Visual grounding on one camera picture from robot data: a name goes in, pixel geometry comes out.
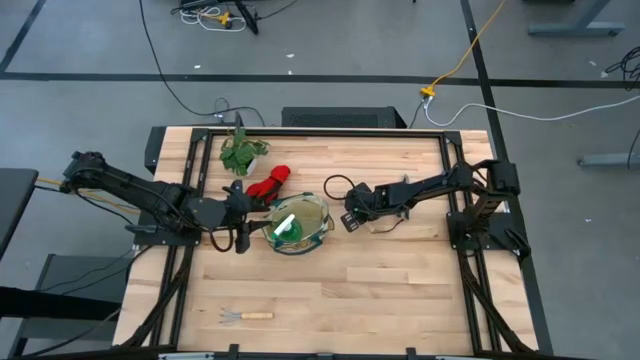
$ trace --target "power cord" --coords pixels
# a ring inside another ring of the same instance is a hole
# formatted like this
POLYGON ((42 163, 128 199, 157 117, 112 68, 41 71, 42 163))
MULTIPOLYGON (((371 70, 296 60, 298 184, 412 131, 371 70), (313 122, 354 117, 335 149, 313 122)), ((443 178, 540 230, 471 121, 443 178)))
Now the power cord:
POLYGON ((627 156, 627 170, 631 170, 631 156, 633 155, 633 148, 636 146, 636 141, 638 141, 639 135, 640 129, 636 132, 636 136, 633 138, 633 142, 631 143, 631 148, 629 148, 629 155, 627 156))
POLYGON ((629 67, 629 62, 638 58, 640 58, 640 46, 631 49, 622 57, 620 62, 609 66, 605 72, 609 74, 620 69, 622 71, 624 88, 627 91, 631 91, 636 88, 638 80, 640 80, 640 61, 636 62, 636 66, 633 69, 629 67))
POLYGON ((420 101, 420 103, 418 104, 418 107, 416 108, 416 111, 413 113, 413 120, 411 120, 411 125, 409 125, 409 129, 413 128, 413 124, 415 124, 416 118, 418 117, 418 111, 420 111, 420 108, 423 106, 423 104, 424 104, 424 98, 422 99, 422 101, 420 101))
POLYGON ((247 28, 247 22, 242 17, 232 17, 229 13, 222 15, 220 8, 212 6, 202 10, 180 10, 180 20, 187 25, 200 25, 207 31, 219 31, 219 32, 241 32, 247 28), (219 29, 207 27, 203 19, 218 20, 220 22, 225 21, 232 24, 233 21, 241 21, 242 27, 240 29, 219 29))
POLYGON ((92 281, 92 282, 88 283, 88 284, 82 285, 80 287, 77 287, 77 288, 74 288, 74 289, 71 289, 71 290, 67 290, 67 291, 61 293, 60 295, 67 295, 67 294, 74 293, 76 291, 80 291, 80 290, 86 289, 86 288, 91 287, 91 286, 93 286, 93 285, 95 285, 97 283, 100 283, 102 281, 110 279, 110 278, 122 273, 123 271, 127 272, 127 278, 128 278, 129 277, 129 272, 131 271, 131 266, 133 266, 133 263, 138 258, 140 258, 140 256, 142 256, 144 253, 146 253, 151 248, 152 248, 152 246, 147 246, 146 248, 141 250, 139 253, 137 253, 136 256, 134 256, 133 259, 131 259, 131 261, 129 262, 129 264, 125 268, 122 268, 122 269, 120 269, 118 271, 112 272, 111 274, 105 275, 105 276, 103 276, 103 277, 101 277, 101 278, 99 278, 99 279, 97 279, 95 281, 92 281))
POLYGON ((57 288, 58 286, 62 286, 62 285, 69 285, 69 284, 73 284, 76 283, 82 279, 84 279, 85 277, 93 274, 94 272, 98 272, 98 271, 103 271, 103 270, 107 270, 108 268, 110 268, 111 266, 115 265, 116 263, 118 263, 118 261, 122 260, 125 256, 129 255, 130 252, 132 252, 133 249, 129 249, 127 250, 127 252, 125 252, 124 254, 118 256, 117 258, 115 258, 112 262, 108 263, 107 265, 101 267, 101 268, 96 268, 93 270, 89 270, 86 273, 82 274, 81 276, 75 278, 74 280, 69 280, 69 281, 63 281, 60 283, 57 283, 55 285, 49 286, 48 288, 44 288, 44 289, 40 289, 38 290, 39 292, 47 292, 50 291, 52 289, 57 288))
POLYGON ((498 8, 493 12, 493 15, 491 15, 489 20, 487 20, 487 23, 484 24, 482 29, 480 29, 480 31, 476 35, 475 39, 473 39, 473 41, 471 42, 471 45, 469 45, 469 48, 467 49, 467 52, 464 53, 464 55, 462 56, 462 59, 460 59, 460 61, 458 62, 458 65, 453 70, 449 71, 448 73, 446 73, 444 75, 441 75, 434 82, 432 82, 431 85, 420 89, 420 93, 422 94, 422 96, 424 96, 424 97, 428 97, 428 96, 434 97, 434 96, 436 96, 436 92, 435 92, 436 84, 438 84, 442 79, 447 78, 447 77, 455 74, 456 72, 458 72, 458 70, 460 70, 460 67, 462 67, 462 64, 464 64, 464 61, 467 59, 467 57, 469 57, 469 54, 471 54, 471 50, 473 50, 473 47, 476 46, 476 43, 478 42, 478 40, 480 40, 480 35, 482 35, 482 33, 489 27, 489 25, 493 22, 493 20, 496 18, 496 16, 498 16, 498 13, 500 13, 500 10, 502 10, 502 7, 504 6, 504 4, 506 2, 507 2, 507 0, 502 0, 500 5, 498 5, 498 8))
POLYGON ((109 212, 109 213, 111 213, 111 214, 113 214, 113 215, 115 215, 115 216, 120 217, 122 220, 126 221, 129 225, 133 225, 133 223, 131 222, 131 220, 127 219, 124 215, 122 215, 122 214, 120 214, 120 213, 117 213, 117 212, 115 212, 115 211, 113 211, 113 210, 111 210, 111 209, 108 209, 108 208, 106 208, 106 207, 104 207, 104 206, 102 206, 102 205, 98 205, 98 204, 94 203, 93 201, 89 200, 88 198, 84 197, 84 196, 83 196, 83 195, 81 195, 80 193, 77 193, 76 195, 78 195, 78 197, 79 197, 80 199, 82 199, 82 200, 84 200, 84 201, 88 202, 89 204, 91 204, 91 205, 93 205, 93 206, 95 206, 95 207, 97 207, 97 208, 100 208, 100 209, 102 209, 102 210, 104 210, 104 211, 106 211, 106 212, 109 212))
MULTIPOLYGON (((41 178, 39 177, 37 180, 37 182, 42 182, 42 183, 46 183, 46 184, 52 184, 52 185, 57 185, 60 186, 62 185, 62 181, 58 181, 58 180, 52 180, 52 179, 47 179, 47 178, 41 178)), ((52 192, 57 192, 60 194, 65 194, 62 191, 58 190, 58 189, 53 189, 53 188, 46 188, 44 186, 37 186, 36 188, 40 189, 40 190, 46 190, 46 191, 52 191, 52 192)), ((127 205, 127 204, 119 204, 119 203, 115 203, 111 200, 108 200, 98 194, 96 194, 96 192, 98 191, 102 191, 102 190, 79 190, 78 192, 82 193, 84 196, 91 198, 91 200, 93 201, 98 201, 101 203, 106 203, 109 204, 119 210, 121 210, 122 212, 125 212, 127 214, 132 214, 132 215, 139 215, 140 214, 140 210, 134 206, 131 205, 127 205)))
POLYGON ((140 19, 142 20, 142 27, 144 28, 144 34, 145 34, 145 36, 147 38, 147 42, 149 43, 149 48, 151 48, 151 54, 153 55, 153 61, 155 62, 156 68, 158 69, 158 74, 160 75, 160 79, 162 79, 162 83, 167 88, 167 90, 169 90, 169 92, 171 93, 171 96, 173 96, 173 98, 176 99, 178 104, 180 104, 180 106, 182 106, 188 112, 190 112, 190 113, 192 113, 194 115, 198 115, 198 116, 215 116, 215 115, 224 114, 224 113, 231 112, 231 111, 251 110, 251 111, 255 112, 256 115, 258 115, 258 118, 260 118, 260 122, 262 123, 262 126, 266 126, 265 122, 264 122, 264 119, 262 118, 262 115, 260 114, 260 112, 256 108, 253 108, 251 106, 238 106, 238 107, 233 107, 233 108, 229 108, 229 109, 221 110, 221 111, 213 111, 213 112, 209 112, 209 113, 201 113, 201 112, 194 111, 194 110, 190 109, 187 105, 185 105, 182 102, 182 100, 180 100, 178 95, 176 95, 176 93, 173 91, 173 89, 171 89, 171 86, 169 86, 169 83, 167 82, 167 79, 165 78, 164 73, 162 72, 162 68, 160 67, 160 62, 158 61, 158 55, 156 54, 156 50, 155 50, 155 48, 153 46, 153 42, 151 41, 151 36, 149 35, 149 29, 147 28, 147 21, 146 21, 145 16, 144 16, 144 6, 142 5, 142 0, 138 0, 138 4, 140 5, 140 19))
POLYGON ((290 3, 288 3, 287 5, 285 5, 285 6, 281 7, 280 9, 278 9, 278 10, 276 10, 276 11, 272 12, 272 13, 271 13, 271 14, 269 14, 269 15, 265 15, 265 16, 257 16, 257 15, 256 15, 256 17, 255 17, 255 18, 256 18, 256 21, 264 20, 264 19, 268 19, 268 18, 270 18, 270 17, 272 17, 272 16, 274 16, 274 15, 276 15, 276 14, 279 14, 279 13, 281 13, 282 11, 287 10, 289 7, 291 7, 293 4, 295 4, 295 3, 297 3, 297 2, 298 2, 298 0, 293 0, 293 1, 291 1, 290 3))
POLYGON ((460 110, 458 110, 458 112, 448 122, 446 122, 446 123, 438 123, 438 122, 434 121, 433 119, 431 119, 431 117, 429 116, 429 105, 431 105, 431 102, 433 101, 433 97, 430 96, 430 97, 427 98, 427 102, 424 104, 424 115, 425 115, 425 117, 427 118, 427 120, 430 123, 432 123, 433 125, 438 126, 438 127, 447 127, 447 126, 453 124, 458 119, 460 114, 462 114, 462 112, 465 111, 469 107, 480 107, 480 108, 484 108, 484 109, 490 109, 490 110, 497 111, 497 112, 499 112, 501 114, 511 115, 511 116, 520 117, 520 118, 529 119, 529 120, 558 121, 558 120, 565 120, 565 119, 568 119, 568 118, 571 118, 571 117, 574 117, 574 116, 586 114, 586 113, 591 112, 591 111, 610 109, 610 108, 614 108, 614 107, 617 107, 617 106, 625 105, 625 104, 628 104, 628 103, 630 103, 632 101, 636 101, 638 99, 640 99, 640 95, 634 96, 634 97, 632 97, 630 99, 627 99, 627 100, 624 100, 624 101, 621 101, 621 102, 617 102, 617 103, 614 103, 614 104, 606 104, 606 105, 595 106, 595 107, 592 107, 592 108, 589 108, 589 109, 585 109, 585 110, 581 110, 581 111, 578 111, 578 112, 575 112, 575 113, 562 115, 562 116, 556 116, 556 117, 548 117, 548 118, 519 114, 519 113, 516 113, 516 112, 502 110, 502 109, 498 109, 498 108, 495 108, 495 107, 492 107, 492 106, 487 106, 487 105, 484 105, 484 104, 470 103, 470 104, 467 104, 467 105, 463 106, 460 110))

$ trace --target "black metal frame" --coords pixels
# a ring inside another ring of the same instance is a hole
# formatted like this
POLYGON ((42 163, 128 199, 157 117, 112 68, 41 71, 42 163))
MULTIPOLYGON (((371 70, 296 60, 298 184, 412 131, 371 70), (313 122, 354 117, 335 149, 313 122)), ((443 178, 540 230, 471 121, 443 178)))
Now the black metal frame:
MULTIPOLYGON (((212 143, 213 143, 213 138, 215 136, 226 136, 227 135, 227 129, 226 128, 215 128, 215 129, 207 129, 207 128, 194 128, 192 130, 192 136, 191 136, 191 142, 189 145, 189 152, 187 155, 187 159, 185 162, 185 173, 183 176, 183 184, 188 185, 189 184, 189 180, 191 179, 191 174, 192 174, 192 170, 193 170, 193 162, 195 159, 195 155, 196 155, 196 149, 198 146, 198 143, 200 141, 204 141, 204 153, 203 153, 203 159, 202 159, 202 164, 200 166, 200 174, 198 177, 198 191, 200 192, 200 194, 204 194, 204 183, 206 180, 206 175, 207 175, 207 170, 208 170, 208 163, 210 160, 210 154, 211 154, 211 148, 212 148, 212 143)), ((450 152, 449 152, 449 148, 453 147, 454 150, 454 154, 455 154, 455 159, 456 162, 463 162, 465 161, 464 159, 464 152, 462 149, 462 139, 460 136, 460 132, 458 131, 446 131, 446 132, 441 132, 441 131, 411 131, 411 132, 406 132, 406 131, 397 131, 397 130, 350 130, 350 129, 340 129, 340 130, 335 130, 335 129, 313 129, 313 130, 308 130, 308 129, 304 129, 304 128, 300 128, 300 129, 270 129, 270 128, 259 128, 259 129, 247 129, 247 135, 250 136, 313 136, 313 137, 322 137, 322 136, 326 136, 326 137, 374 137, 374 138, 389 138, 389 137, 398 137, 398 138, 422 138, 422 139, 433 139, 433 140, 437 140, 440 146, 440 154, 441 154, 441 159, 442 159, 442 165, 445 171, 448 171, 451 169, 451 159, 450 159, 450 152)), ((463 198, 464 198, 464 204, 465 207, 467 206, 471 206, 472 205, 472 198, 471 198, 471 193, 470 192, 464 192, 463 193, 463 198)), ((457 201, 457 196, 456 194, 449 194, 448 195, 448 200, 449 200, 449 207, 450 207, 450 212, 455 213, 459 211, 459 206, 458 206, 458 201, 457 201)), ((519 207, 517 208, 517 211, 512 211, 511 215, 516 219, 514 222, 516 224, 523 224, 523 220, 522 220, 522 214, 519 211, 519 207)), ((483 349, 482 346, 482 339, 480 337, 480 329, 479 329, 479 325, 478 325, 478 316, 476 313, 476 307, 475 307, 475 301, 474 301, 474 295, 473 292, 471 291, 471 289, 465 284, 464 281, 464 276, 462 275, 462 271, 463 268, 470 268, 470 264, 469 264, 469 256, 466 254, 466 251, 464 249, 456 249, 455 250, 457 252, 458 255, 458 264, 460 266, 461 269, 461 278, 462 278, 462 284, 463 284, 463 295, 464 295, 464 299, 465 299, 465 308, 466 308, 466 312, 467 312, 467 318, 468 318, 468 324, 469 324, 469 335, 470 335, 470 340, 471 340, 471 345, 472 345, 472 349, 474 354, 481 354, 481 353, 485 353, 488 354, 486 352, 486 350, 483 349)), ((167 255, 167 261, 165 263, 165 269, 164 269, 164 273, 163 273, 163 278, 162 278, 162 286, 160 289, 160 294, 163 294, 167 284, 170 281, 171 275, 173 273, 173 265, 175 263, 175 257, 176 257, 176 247, 170 247, 169 248, 169 253, 167 255)), ((185 255, 186 260, 189 262, 189 267, 191 266, 191 259, 193 256, 193 246, 189 246, 185 249, 185 255)), ((474 258, 475 258, 475 262, 476 262, 476 270, 478 273, 478 283, 480 285, 480 288, 482 290, 482 292, 484 292, 486 298, 489 300, 489 302, 491 301, 491 288, 490 288, 490 284, 489 284, 489 279, 488 279, 488 274, 487 274, 487 269, 486 269, 486 264, 485 264, 485 259, 484 259, 484 255, 483 255, 483 250, 482 248, 477 250, 474 253, 474 258)), ((534 329, 535 329, 535 333, 536 333, 536 337, 537 338, 547 338, 549 337, 548 333, 539 333, 540 329, 547 329, 547 325, 546 325, 546 320, 544 318, 544 313, 542 311, 542 305, 541 305, 541 300, 539 298, 539 291, 538 289, 538 285, 535 282, 535 272, 533 270, 533 264, 530 262, 530 258, 527 258, 526 260, 520 262, 520 267, 522 270, 522 276, 523 276, 523 281, 525 283, 525 288, 527 289, 527 295, 528 295, 528 299, 530 302, 530 312, 531 312, 531 316, 532 316, 532 321, 534 323, 534 329), (534 288, 535 292, 533 293, 529 293, 529 289, 530 288, 534 288)), ((169 344, 172 346, 177 347, 178 345, 178 341, 179 341, 179 336, 180 336, 180 327, 181 327, 181 322, 182 322, 182 315, 183 315, 183 308, 184 308, 184 303, 185 303, 185 299, 186 299, 186 289, 187 289, 187 284, 186 282, 182 285, 182 287, 180 288, 180 290, 178 291, 177 294, 177 300, 176 300, 176 310, 174 311, 174 318, 173 318, 173 322, 172 322, 172 326, 171 326, 171 337, 170 337, 170 341, 169 344)), ((488 325, 488 329, 489 329, 489 338, 490 338, 490 345, 491 345, 491 351, 493 351, 494 353, 499 353, 500 351, 502 351, 501 349, 501 343, 500 343, 500 335, 498 333, 497 327, 496 325, 493 323, 493 321, 490 319, 489 316, 487 316, 487 325, 488 325)), ((162 319, 160 319, 160 321, 158 321, 158 323, 156 324, 156 326, 153 329, 152 332, 152 337, 151 337, 151 346, 155 346, 158 345, 159 342, 159 338, 160 338, 160 332, 162 330, 162 319)), ((540 352, 542 354, 547 354, 547 355, 551 355, 551 350, 550 348, 544 348, 544 343, 541 345, 540 343, 539 345, 539 349, 540 352)), ((408 353, 411 353, 411 351, 415 351, 415 349, 413 348, 408 348, 408 353)), ((246 357, 249 354, 242 354, 242 357, 246 357)), ((295 357, 295 356, 304 356, 306 354, 294 354, 294 353, 264 353, 264 354, 260 354, 259 357, 260 358, 286 358, 286 357, 295 357)), ((354 356, 355 358, 359 357, 359 356, 363 356, 363 355, 339 355, 340 357, 345 356, 349 357, 349 356, 354 356)), ((408 355, 399 355, 402 356, 402 358, 407 358, 408 355)), ((367 358, 377 358, 377 359, 394 359, 394 358, 398 358, 398 356, 385 356, 385 355, 367 355, 367 358)))

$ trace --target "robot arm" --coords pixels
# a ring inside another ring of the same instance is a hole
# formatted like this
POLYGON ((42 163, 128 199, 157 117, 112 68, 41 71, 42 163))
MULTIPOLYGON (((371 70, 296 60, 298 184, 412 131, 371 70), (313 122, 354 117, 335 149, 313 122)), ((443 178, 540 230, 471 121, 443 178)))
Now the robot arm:
MULTIPOLYGON (((223 189, 229 193, 224 201, 200 197, 196 190, 163 181, 146 181, 107 164, 98 152, 75 152, 64 171, 60 190, 77 193, 79 189, 104 190, 140 210, 151 214, 158 226, 173 233, 236 230, 236 252, 249 247, 249 233, 268 225, 265 222, 245 222, 246 215, 268 208, 256 205, 244 194, 242 182, 234 181, 223 189)), ((149 231, 129 227, 133 232, 149 231)))
POLYGON ((415 183, 378 185, 373 191, 360 183, 347 192, 344 198, 347 214, 341 220, 351 232, 367 221, 406 214, 420 201, 456 191, 471 191, 478 195, 478 201, 467 212, 474 221, 486 221, 502 201, 520 193, 515 165, 500 160, 485 160, 476 165, 459 163, 441 175, 415 183), (480 169, 487 170, 486 184, 473 177, 480 169))

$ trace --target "wooden handle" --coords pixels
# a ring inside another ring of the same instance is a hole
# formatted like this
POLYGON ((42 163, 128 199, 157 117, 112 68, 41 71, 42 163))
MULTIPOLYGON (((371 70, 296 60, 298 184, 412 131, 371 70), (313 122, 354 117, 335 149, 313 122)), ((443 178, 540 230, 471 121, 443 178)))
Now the wooden handle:
POLYGON ((268 320, 273 319, 273 313, 242 313, 242 320, 268 320))

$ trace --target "black cable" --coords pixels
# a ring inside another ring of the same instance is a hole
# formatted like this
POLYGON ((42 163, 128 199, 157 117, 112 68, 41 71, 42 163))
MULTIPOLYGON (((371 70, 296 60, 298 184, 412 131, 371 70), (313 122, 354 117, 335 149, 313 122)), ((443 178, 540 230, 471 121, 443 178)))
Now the black cable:
MULTIPOLYGON (((55 192, 55 193, 58 193, 58 194, 68 195, 67 193, 63 193, 62 191, 60 191, 58 189, 54 189, 54 188, 50 188, 50 187, 46 187, 46 186, 34 185, 34 187, 36 189, 39 189, 39 190, 51 191, 51 192, 55 192)), ((106 201, 101 200, 101 199, 91 198, 91 200, 92 201, 101 202, 101 203, 107 203, 106 201)), ((111 205, 114 205, 114 204, 118 205, 118 206, 121 206, 121 207, 126 207, 126 208, 131 209, 131 210, 140 210, 135 206, 131 206, 131 205, 127 205, 127 204, 113 203, 111 205)))
POLYGON ((638 141, 639 135, 640 129, 636 132, 636 136, 633 138, 633 142, 631 143, 631 148, 629 148, 629 155, 627 156, 627 170, 631 170, 631 155, 633 155, 633 148, 636 146, 636 141, 638 141))
POLYGON ((627 91, 631 91, 635 89, 636 85, 638 85, 638 80, 640 80, 640 61, 638 61, 633 69, 630 69, 629 62, 635 60, 636 58, 640 58, 640 46, 631 49, 620 62, 617 62, 611 66, 609 66, 605 72, 607 74, 614 72, 618 69, 622 70, 622 83, 624 84, 624 88, 627 91))
POLYGON ((276 10, 276 11, 272 12, 272 13, 271 13, 271 14, 269 14, 269 15, 266 15, 266 16, 256 16, 256 17, 255 17, 255 18, 256 18, 256 21, 258 21, 258 20, 264 20, 264 19, 270 18, 270 17, 272 17, 273 15, 276 15, 276 14, 278 14, 278 13, 282 12, 282 11, 285 11, 285 10, 286 10, 286 9, 288 9, 291 5, 293 5, 293 4, 297 3, 297 2, 298 2, 298 0, 293 0, 292 2, 290 2, 290 3, 288 3, 287 5, 285 5, 285 6, 281 7, 280 9, 278 9, 278 10, 276 10))
POLYGON ((74 282, 78 282, 82 279, 84 279, 85 277, 89 276, 90 274, 96 272, 96 271, 102 271, 102 270, 107 270, 108 268, 110 268, 111 266, 115 265, 118 261, 122 260, 125 256, 127 256, 131 251, 133 251, 133 249, 129 249, 127 250, 126 253, 118 256, 117 258, 115 258, 112 262, 110 262, 109 264, 101 267, 101 268, 97 268, 97 269, 93 269, 93 270, 89 270, 86 273, 82 274, 82 276, 76 278, 75 280, 69 280, 69 281, 63 281, 61 283, 57 283, 55 285, 49 286, 48 288, 45 289, 40 289, 38 291, 40 292, 46 292, 49 291, 51 289, 57 288, 58 286, 62 286, 62 285, 68 285, 68 284, 73 284, 74 282))
POLYGON ((57 192, 57 193, 61 193, 62 191, 54 189, 54 188, 48 188, 46 186, 40 186, 40 185, 33 185, 36 189, 40 189, 40 190, 45 190, 45 191, 53 191, 53 192, 57 192))
POLYGON ((404 219, 400 219, 395 225, 393 225, 393 227, 391 229, 388 230, 381 230, 381 231, 372 231, 372 234, 384 234, 384 233, 388 233, 393 231, 398 225, 400 225, 401 222, 403 222, 404 219))
POLYGON ((413 120, 411 120, 411 125, 409 125, 409 129, 413 128, 413 124, 416 122, 416 118, 418 117, 418 111, 420 111, 422 104, 424 104, 424 99, 420 101, 420 103, 418 104, 418 107, 416 108, 416 112, 413 113, 413 120))
POLYGON ((178 95, 176 95, 176 93, 173 91, 173 89, 171 89, 171 86, 169 86, 169 83, 167 83, 167 79, 165 78, 164 73, 162 72, 162 68, 160 67, 160 62, 158 61, 158 55, 156 54, 156 49, 154 48, 153 42, 151 41, 151 36, 149 35, 149 29, 147 29, 147 21, 146 21, 145 16, 144 16, 144 6, 142 5, 142 0, 138 0, 138 4, 140 5, 140 18, 142 20, 142 27, 144 28, 144 34, 146 35, 147 41, 149 42, 149 47, 151 48, 151 54, 153 55, 153 61, 156 64, 156 68, 158 68, 158 74, 160 75, 160 79, 162 79, 162 83, 167 88, 167 90, 169 90, 169 92, 171 93, 173 98, 176 99, 178 104, 180 104, 180 106, 182 106, 188 112, 190 112, 190 113, 192 113, 194 115, 198 115, 198 116, 213 116, 213 115, 219 115, 219 114, 223 114, 223 113, 231 112, 231 111, 236 111, 236 110, 251 110, 251 111, 255 112, 256 115, 258 115, 258 118, 260 118, 260 122, 262 123, 262 126, 266 127, 266 124, 265 124, 264 119, 262 118, 262 115, 260 114, 260 112, 256 108, 253 108, 251 106, 238 106, 238 107, 228 108, 228 109, 222 110, 222 111, 213 111, 213 112, 210 112, 210 113, 197 112, 197 111, 191 110, 189 107, 187 107, 187 105, 185 105, 182 102, 182 100, 180 100, 178 95))
POLYGON ((335 178, 341 178, 341 179, 345 179, 349 182, 349 184, 351 184, 352 188, 355 188, 355 184, 353 183, 353 181, 351 181, 351 179, 349 179, 348 177, 342 175, 342 174, 336 174, 336 175, 331 175, 329 176, 325 181, 324 181, 324 185, 322 185, 322 188, 324 189, 324 194, 327 195, 327 197, 331 200, 337 200, 337 201, 341 201, 347 198, 347 196, 343 196, 341 198, 337 198, 337 197, 333 197, 329 194, 329 192, 327 191, 327 183, 329 182, 329 180, 331 179, 335 179, 335 178))
POLYGON ((48 348, 42 349, 42 350, 38 350, 35 352, 32 352, 31 354, 26 354, 26 355, 21 355, 18 356, 17 359, 22 358, 22 357, 31 357, 31 356, 38 356, 38 355, 42 355, 45 353, 48 353, 50 351, 59 349, 65 345, 68 345, 76 340, 79 340, 87 335, 89 335, 90 333, 96 331, 98 328, 101 328, 102 326, 104 326, 104 324, 106 324, 107 322, 109 322, 109 320, 111 320, 114 316, 118 315, 118 313, 120 313, 120 311, 122 310, 122 308, 118 308, 116 311, 112 312, 111 314, 109 314, 109 316, 107 316, 104 320, 102 320, 99 324, 81 332, 80 334, 72 337, 71 339, 65 340, 59 344, 53 345, 53 346, 49 346, 48 348))
POLYGON ((129 225, 133 225, 133 223, 131 222, 131 220, 127 219, 124 215, 122 215, 122 214, 120 214, 120 213, 117 213, 117 212, 115 212, 115 211, 113 211, 113 210, 111 210, 111 209, 108 209, 108 208, 106 208, 106 207, 104 207, 104 206, 102 206, 102 205, 98 205, 98 204, 94 203, 93 201, 91 201, 91 200, 87 199, 86 197, 84 197, 84 196, 80 195, 80 193, 76 193, 76 195, 78 195, 78 197, 80 197, 80 199, 82 199, 82 200, 84 200, 84 201, 88 202, 89 204, 91 204, 91 205, 93 205, 93 206, 95 206, 95 207, 98 207, 98 208, 100 208, 100 209, 102 209, 102 210, 104 210, 104 211, 110 212, 110 213, 112 213, 113 215, 115 215, 115 216, 118 216, 118 217, 122 218, 124 221, 126 221, 127 223, 129 223, 129 225))
POLYGON ((231 107, 231 105, 229 104, 229 100, 223 98, 222 96, 218 97, 216 99, 216 101, 213 102, 213 110, 215 110, 216 112, 227 111, 227 110, 229 110, 230 107, 231 107), (224 103, 226 104, 226 109, 218 110, 218 101, 220 101, 220 100, 224 101, 224 103))
POLYGON ((216 239, 213 237, 214 231, 215 230, 209 231, 209 238, 211 239, 211 245, 213 245, 213 247, 220 252, 227 252, 231 250, 231 248, 233 247, 233 231, 229 229, 229 245, 227 245, 226 248, 222 248, 218 245, 218 243, 216 242, 216 239))
POLYGON ((95 285, 95 284, 97 284, 97 283, 99 283, 99 282, 101 282, 101 281, 104 281, 104 280, 110 279, 110 278, 112 278, 112 277, 114 277, 114 276, 116 276, 116 275, 118 275, 118 274, 122 273, 123 271, 127 271, 127 273, 128 273, 128 272, 130 271, 131 266, 133 265, 133 263, 134 263, 134 262, 135 262, 135 261, 136 261, 140 256, 142 256, 142 254, 144 254, 144 253, 145 253, 145 252, 147 252, 149 249, 151 249, 151 247, 152 247, 152 246, 147 246, 144 250, 142 250, 142 251, 140 251, 139 253, 137 253, 137 254, 136 254, 136 256, 134 256, 134 257, 133 257, 133 259, 131 259, 131 261, 129 262, 129 265, 127 265, 127 267, 125 267, 125 268, 123 268, 123 269, 120 269, 120 270, 118 270, 118 271, 116 271, 116 272, 112 272, 111 274, 106 275, 106 276, 103 276, 103 277, 101 277, 100 279, 97 279, 97 280, 95 280, 95 281, 93 281, 93 282, 90 282, 90 283, 88 283, 88 284, 86 284, 86 285, 83 285, 83 286, 77 287, 77 288, 75 288, 75 289, 67 290, 67 291, 65 291, 65 292, 61 293, 60 295, 67 295, 67 294, 70 294, 70 293, 72 293, 72 292, 76 292, 76 291, 79 291, 79 290, 82 290, 82 289, 86 289, 86 288, 91 287, 91 286, 93 286, 93 285, 95 285))

